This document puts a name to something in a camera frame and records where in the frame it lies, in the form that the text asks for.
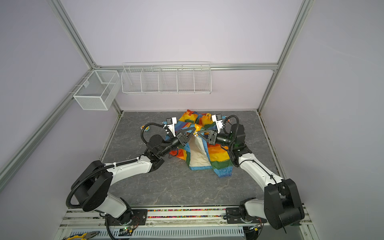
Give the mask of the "rainbow striped jacket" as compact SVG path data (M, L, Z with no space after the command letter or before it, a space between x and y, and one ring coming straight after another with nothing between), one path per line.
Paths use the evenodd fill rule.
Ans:
M216 130L216 123L210 113L200 114L187 110L179 118L175 130L180 131L190 127L199 130ZM187 166L193 170L213 170L218 177L230 177L233 172L233 164L226 150L220 145L209 145L201 137L195 136L185 145L170 152L171 156L184 160Z

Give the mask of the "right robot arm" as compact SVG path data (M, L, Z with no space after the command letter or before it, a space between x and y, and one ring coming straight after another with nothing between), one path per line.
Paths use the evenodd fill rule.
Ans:
M246 145L245 128L239 118L233 115L215 122L216 130L200 130L198 136L224 149L232 164L248 173L264 192L262 200L242 201L238 218L246 223L266 220L276 230L303 220L305 211L296 183L275 174L257 159Z

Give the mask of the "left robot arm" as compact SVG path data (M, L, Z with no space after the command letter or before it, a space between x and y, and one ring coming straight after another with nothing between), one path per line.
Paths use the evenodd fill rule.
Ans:
M131 206L124 199L110 194L110 187L132 176L157 170L165 162L166 155L180 146L185 146L196 132L195 127L176 132L164 124L148 123L145 126L162 128L169 139L153 135L147 141L144 137L145 131L142 130L141 139L147 148L140 156L109 164L99 160L90 163L71 186L66 198L66 206L69 209L80 208L84 212L101 212L106 218L113 218L121 225L130 224L134 220L135 215Z

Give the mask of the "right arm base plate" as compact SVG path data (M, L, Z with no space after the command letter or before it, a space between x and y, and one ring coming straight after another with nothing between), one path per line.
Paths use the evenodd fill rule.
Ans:
M260 217L250 217L242 214L239 207L226 208L226 213L223 219L228 224L265 224L267 220Z

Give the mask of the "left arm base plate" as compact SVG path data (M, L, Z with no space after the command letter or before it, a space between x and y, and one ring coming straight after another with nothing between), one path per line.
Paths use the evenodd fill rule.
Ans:
M147 209L133 209L129 215L126 214L117 219L107 215L107 223L109 226L144 226L147 216Z

